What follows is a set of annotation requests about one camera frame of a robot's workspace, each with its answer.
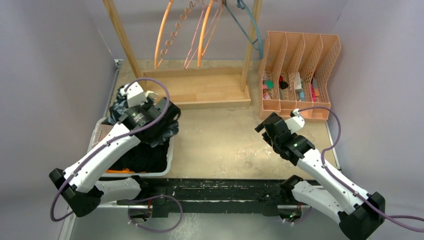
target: black motor joint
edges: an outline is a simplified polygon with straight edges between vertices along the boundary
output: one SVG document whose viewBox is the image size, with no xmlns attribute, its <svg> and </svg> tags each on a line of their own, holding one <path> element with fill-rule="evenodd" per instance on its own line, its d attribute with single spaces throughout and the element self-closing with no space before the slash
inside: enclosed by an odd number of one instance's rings
<svg viewBox="0 0 424 240">
<path fill-rule="evenodd" d="M 123 123 L 129 130 L 135 131 L 157 119 L 159 115 L 165 111 L 166 102 L 167 99 L 164 97 L 156 105 L 146 103 L 141 106 L 136 105 L 129 107 L 119 118 L 119 122 Z M 174 123 L 178 123 L 177 120 L 180 115 L 181 110 L 169 101 L 169 106 L 166 109 L 163 118 L 144 131 L 136 133 L 135 136 L 143 143 L 154 143 L 165 136 L 165 133 L 169 130 L 170 126 Z"/>
<path fill-rule="evenodd" d="M 275 112 L 255 128 L 258 133 L 263 129 L 265 129 L 262 133 L 263 140 L 272 147 L 274 152 L 295 166 L 299 159 L 304 158 L 307 151 L 315 149 L 306 137 L 292 133 L 284 119 Z"/>
</svg>

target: wooden post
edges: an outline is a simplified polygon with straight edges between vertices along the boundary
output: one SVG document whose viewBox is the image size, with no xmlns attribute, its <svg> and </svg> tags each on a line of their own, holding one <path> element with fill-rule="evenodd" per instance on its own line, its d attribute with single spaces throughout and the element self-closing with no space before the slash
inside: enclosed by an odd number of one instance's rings
<svg viewBox="0 0 424 240">
<path fill-rule="evenodd" d="M 256 24 L 258 23 L 259 20 L 259 14 L 261 13 L 261 7 L 262 7 L 262 0 L 254 0 L 253 2 L 253 18 L 256 21 Z M 249 38 L 253 39 L 255 37 L 255 27 L 252 23 L 252 21 L 250 22 L 250 29 L 249 29 Z M 251 64 L 251 58 L 252 58 L 252 50 L 253 50 L 253 46 L 252 44 L 249 43 L 247 44 L 247 48 L 246 48 L 246 55 L 244 56 L 244 66 L 243 66 L 243 70 L 241 71 L 241 90 L 244 92 L 245 88 L 246 88 L 246 82 L 248 80 L 248 73 L 249 73 L 249 66 Z"/>
<path fill-rule="evenodd" d="M 136 78 L 143 76 L 140 70 L 139 64 L 137 63 L 136 56 L 134 55 L 133 48 L 131 47 L 130 41 L 128 40 L 127 34 L 125 33 L 124 25 L 119 16 L 117 7 L 115 6 L 114 0 L 103 0 L 104 7 L 109 13 L 110 20 L 112 21 L 113 27 L 115 28 L 116 34 L 119 37 L 122 48 L 125 52 L 126 58 L 128 58 L 129 65 L 131 65 L 132 71 Z M 142 88 L 144 88 L 145 81 L 140 82 Z"/>
</svg>

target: small item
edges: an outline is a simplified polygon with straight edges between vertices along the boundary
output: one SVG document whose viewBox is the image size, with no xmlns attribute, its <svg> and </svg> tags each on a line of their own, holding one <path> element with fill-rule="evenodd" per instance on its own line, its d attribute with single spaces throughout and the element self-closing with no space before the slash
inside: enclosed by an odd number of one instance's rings
<svg viewBox="0 0 424 240">
<path fill-rule="evenodd" d="M 296 73 L 296 77 L 294 78 L 294 90 L 297 93 L 303 91 L 302 89 L 302 78 L 299 72 Z"/>
<path fill-rule="evenodd" d="M 285 82 L 285 81 L 280 81 L 279 82 L 279 88 L 280 89 L 284 90 L 284 89 L 286 89 L 288 87 L 289 87 L 289 84 L 287 82 Z"/>
<path fill-rule="evenodd" d="M 280 90 L 280 91 L 278 91 L 278 93 L 279 93 L 279 99 L 280 100 L 285 100 L 286 99 L 286 92 L 287 91 L 283 91 L 283 90 Z"/>
<path fill-rule="evenodd" d="M 271 99 L 271 96 L 270 96 L 268 93 L 266 93 L 266 94 L 263 96 L 263 99 Z"/>
<path fill-rule="evenodd" d="M 314 87 L 312 86 L 312 83 L 310 84 L 310 93 L 312 95 L 312 101 L 316 102 L 317 98 L 315 97 L 315 91 L 314 91 Z"/>
<path fill-rule="evenodd" d="M 272 89 L 274 87 L 274 83 L 271 80 L 266 81 L 265 84 L 268 86 L 268 89 Z"/>
<path fill-rule="evenodd" d="M 304 93 L 304 91 L 299 92 L 299 97 L 300 97 L 300 101 L 302 101 L 302 102 L 305 101 L 305 93 Z"/>
<path fill-rule="evenodd" d="M 318 89 L 318 83 L 315 80 L 315 78 L 312 78 L 312 87 L 313 87 L 313 92 L 315 93 L 315 97 L 319 97 L 320 96 L 320 90 Z"/>
</svg>

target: cable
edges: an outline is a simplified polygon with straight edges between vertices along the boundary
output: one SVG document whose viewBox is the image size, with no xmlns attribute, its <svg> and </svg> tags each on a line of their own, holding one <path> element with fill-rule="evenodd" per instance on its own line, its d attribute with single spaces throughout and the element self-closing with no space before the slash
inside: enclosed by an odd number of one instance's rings
<svg viewBox="0 0 424 240">
<path fill-rule="evenodd" d="M 133 224 L 134 226 L 136 226 L 136 227 L 138 227 L 140 229 L 144 229 L 144 230 L 147 230 L 147 231 L 150 231 L 150 232 L 153 232 L 153 233 L 159 233 L 159 234 L 161 234 L 161 233 L 167 233 L 169 231 L 174 230 L 181 223 L 181 220 L 183 219 L 183 206 L 174 197 L 168 196 L 168 195 L 158 195 L 158 196 L 151 196 L 151 197 L 148 197 L 148 198 L 145 198 L 145 199 L 140 199 L 140 200 L 131 200 L 130 202 L 131 203 L 140 203 L 140 202 L 145 202 L 145 201 L 149 201 L 149 200 L 153 200 L 153 199 L 159 199 L 159 198 L 171 199 L 172 201 L 176 202 L 176 204 L 178 205 L 178 207 L 179 207 L 179 218 L 178 218 L 178 221 L 175 223 L 174 226 L 172 226 L 172 227 L 170 227 L 168 229 L 157 230 L 157 229 L 152 229 L 152 228 L 149 228 L 149 227 L 145 227 L 145 226 L 139 225 L 138 223 L 134 222 L 133 218 L 131 217 L 131 215 L 130 215 L 130 209 L 128 209 L 128 218 L 129 218 L 128 224 Z"/>
<path fill-rule="evenodd" d="M 307 210 L 304 216 L 302 216 L 298 221 L 294 221 L 293 224 L 298 224 L 303 222 L 309 216 L 309 214 L 311 214 L 311 211 L 312 211 L 312 206 L 309 207 L 309 209 Z"/>
<path fill-rule="evenodd" d="M 121 135 L 119 135 L 119 136 L 115 136 L 115 137 L 113 137 L 113 138 L 111 138 L 109 141 L 107 141 L 106 142 L 106 144 L 103 144 L 103 145 L 101 145 L 99 148 L 97 148 L 97 149 L 95 149 L 90 155 L 88 155 L 88 157 L 86 158 L 86 159 L 84 159 L 84 161 L 82 161 L 81 162 L 81 164 L 80 165 L 78 165 L 76 168 L 75 168 L 75 170 L 71 173 L 71 175 L 62 183 L 62 185 L 59 187 L 59 189 L 58 189 L 58 191 L 57 191 L 57 193 L 56 193 L 56 195 L 54 196 L 54 199 L 53 199 L 53 202 L 51 203 L 51 207 L 50 207 L 50 219 L 53 221 L 53 222 L 59 222 L 59 221 L 62 221 L 62 220 L 64 220 L 65 218 L 67 218 L 69 215 L 71 215 L 71 214 L 73 214 L 74 212 L 73 211 L 71 211 L 71 212 L 68 212 L 67 214 L 65 214 L 64 216 L 62 216 L 62 217 L 59 217 L 59 218 L 55 218 L 55 206 L 56 206 L 56 203 L 58 202 L 58 199 L 59 199 L 59 196 L 61 195 L 61 193 L 62 193 L 62 191 L 65 189 L 65 187 L 69 184 L 69 182 L 74 178 L 74 176 L 76 176 L 77 175 L 77 173 L 84 167 L 84 165 L 86 165 L 96 154 L 98 154 L 100 151 L 102 151 L 105 147 L 107 147 L 107 146 L 109 146 L 111 143 L 113 143 L 114 141 L 116 141 L 116 140 L 118 140 L 118 139 L 121 139 L 121 138 L 124 138 L 124 137 L 127 137 L 127 136 L 130 136 L 130 135 L 135 135 L 135 134 L 138 134 L 138 133 L 140 133 L 140 132 L 142 132 L 142 131 L 144 131 L 144 130 L 146 130 L 146 129 L 148 129 L 148 128 L 150 128 L 151 126 L 153 126 L 153 125 L 155 125 L 156 123 L 158 123 L 163 117 L 164 117 L 164 115 L 165 115 L 165 113 L 167 112 L 167 110 L 168 110 L 168 107 L 170 106 L 170 93 L 169 93 L 169 91 L 168 91 L 168 89 L 167 89 L 167 87 L 163 84 L 163 83 L 161 83 L 160 81 L 158 81 L 158 80 L 156 80 L 156 79 L 154 79 L 154 78 L 148 78 L 148 77 L 140 77 L 140 78 L 137 78 L 136 80 L 134 80 L 133 82 L 131 82 L 130 84 L 128 84 L 128 86 L 125 88 L 125 91 L 127 91 L 127 89 L 132 85 L 132 84 L 134 84 L 135 82 L 138 82 L 138 81 L 151 81 L 151 82 L 154 82 L 154 83 L 157 83 L 157 84 L 159 84 L 162 88 L 163 88 L 163 90 L 165 91 L 165 94 L 166 94 L 166 103 L 165 103 L 165 108 L 163 109 L 163 111 L 159 114 L 159 116 L 156 118 L 156 119 L 154 119 L 153 121 L 151 121 L 149 124 L 147 124 L 147 125 L 145 125 L 145 126 L 143 126 L 143 127 L 141 127 L 141 128 L 139 128 L 139 129 L 137 129 L 137 130 L 134 130 L 134 131 L 130 131 L 130 132 L 127 132 L 127 133 L 124 133 L 124 134 L 121 134 Z"/>
<path fill-rule="evenodd" d="M 325 168 L 325 170 L 327 171 L 328 174 L 330 174 L 330 176 L 332 176 L 337 182 L 339 182 L 343 187 L 345 187 L 346 189 L 348 189 L 349 191 L 351 191 L 353 193 L 353 195 L 355 197 L 358 197 L 359 199 L 361 199 L 365 204 L 367 204 L 372 210 L 374 210 L 376 213 L 378 213 L 379 215 L 381 215 L 383 218 L 389 220 L 390 222 L 401 226 L 402 228 L 414 231 L 414 232 L 418 232 L 418 233 L 424 233 L 424 228 L 419 228 L 419 227 L 413 227 L 410 225 L 407 225 L 405 223 L 402 223 L 398 220 L 395 219 L 413 219 L 413 220 L 417 220 L 417 221 L 421 221 L 424 222 L 424 218 L 418 217 L 418 216 L 410 216 L 410 215 L 393 215 L 393 216 L 389 216 L 387 214 L 385 214 L 384 212 L 378 210 L 375 206 L 373 206 L 365 197 L 363 197 L 361 194 L 357 193 L 352 187 L 350 187 L 348 184 L 346 184 L 345 182 L 343 182 L 342 180 L 340 180 L 340 178 L 338 178 L 337 176 L 335 176 L 330 169 L 326 166 L 326 162 L 325 162 L 325 158 L 324 158 L 324 153 L 328 150 L 333 149 L 337 143 L 340 140 L 340 135 L 342 134 L 342 125 L 340 124 L 340 119 L 339 117 L 328 107 L 324 107 L 324 106 L 311 106 L 311 107 L 306 107 L 303 109 L 300 109 L 299 112 L 303 112 L 306 110 L 311 110 L 311 109 L 325 109 L 327 111 L 329 111 L 335 118 L 335 120 L 337 121 L 337 125 L 338 125 L 338 134 L 337 137 L 334 141 L 334 144 L 328 148 L 325 148 L 324 150 L 322 150 L 321 152 L 321 163 L 323 165 L 323 167 Z"/>
</svg>

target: wooden base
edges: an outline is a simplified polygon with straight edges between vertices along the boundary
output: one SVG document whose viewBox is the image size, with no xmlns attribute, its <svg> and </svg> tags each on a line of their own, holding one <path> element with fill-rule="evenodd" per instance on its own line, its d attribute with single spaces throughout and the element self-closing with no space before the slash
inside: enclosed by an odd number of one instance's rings
<svg viewBox="0 0 424 240">
<path fill-rule="evenodd" d="M 152 70 L 143 72 L 145 78 L 155 78 L 168 88 L 171 100 L 182 110 L 248 107 L 251 104 L 249 86 L 240 90 L 241 67 L 212 67 L 181 70 Z M 165 96 L 153 82 L 147 90 Z"/>
</svg>

